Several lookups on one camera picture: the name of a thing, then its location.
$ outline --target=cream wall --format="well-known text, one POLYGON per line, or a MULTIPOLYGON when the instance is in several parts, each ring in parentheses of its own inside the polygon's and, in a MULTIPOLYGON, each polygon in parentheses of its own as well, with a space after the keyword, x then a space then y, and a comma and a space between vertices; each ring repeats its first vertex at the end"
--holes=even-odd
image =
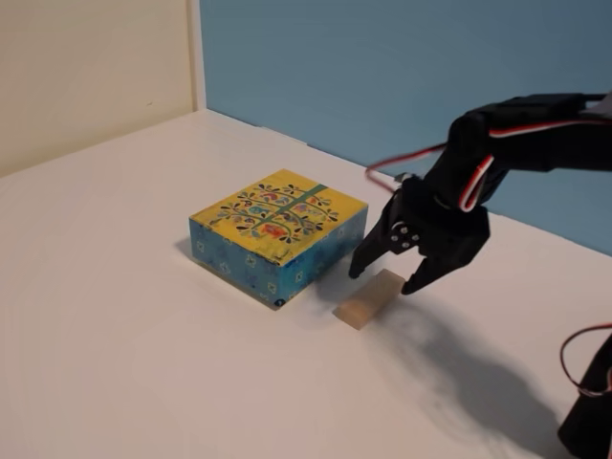
POLYGON ((0 176, 193 109, 187 0, 0 0, 0 176))

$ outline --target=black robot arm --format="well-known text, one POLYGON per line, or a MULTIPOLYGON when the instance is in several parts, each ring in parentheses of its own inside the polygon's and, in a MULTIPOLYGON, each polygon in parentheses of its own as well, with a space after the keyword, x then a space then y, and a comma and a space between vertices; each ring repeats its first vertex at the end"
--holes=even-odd
POLYGON ((353 254, 349 275, 387 251, 417 246, 425 258, 404 284, 412 294, 468 265, 487 242, 486 203, 510 170, 611 170, 612 120, 587 109, 604 95, 513 98, 471 110, 449 129, 444 152, 421 179, 401 180, 353 254))

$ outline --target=white table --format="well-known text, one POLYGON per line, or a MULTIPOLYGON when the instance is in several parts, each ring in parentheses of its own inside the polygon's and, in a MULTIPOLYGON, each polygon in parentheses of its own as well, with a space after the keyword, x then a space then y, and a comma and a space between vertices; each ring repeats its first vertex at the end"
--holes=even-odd
MULTIPOLYGON (((365 280, 348 260, 275 313, 186 239, 188 215, 281 167, 368 202, 369 226, 388 199, 210 112, 0 180, 0 457, 561 457, 557 350, 610 319, 612 258, 492 215, 468 268, 360 332, 331 314, 365 280)), ((604 337, 571 349, 577 376, 604 337)))

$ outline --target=decorative box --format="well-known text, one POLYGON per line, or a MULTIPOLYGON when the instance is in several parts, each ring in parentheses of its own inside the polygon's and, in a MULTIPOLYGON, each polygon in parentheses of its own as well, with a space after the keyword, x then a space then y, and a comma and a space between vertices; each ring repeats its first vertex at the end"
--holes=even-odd
POLYGON ((279 170, 189 218, 194 258, 280 307, 363 239, 367 204, 279 170))

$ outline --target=yellow box lid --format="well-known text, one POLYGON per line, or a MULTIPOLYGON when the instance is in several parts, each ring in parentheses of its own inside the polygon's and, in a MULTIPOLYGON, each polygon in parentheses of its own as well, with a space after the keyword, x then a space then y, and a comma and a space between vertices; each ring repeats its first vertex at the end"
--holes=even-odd
POLYGON ((191 219, 282 266, 366 207, 362 201, 281 169, 191 219))

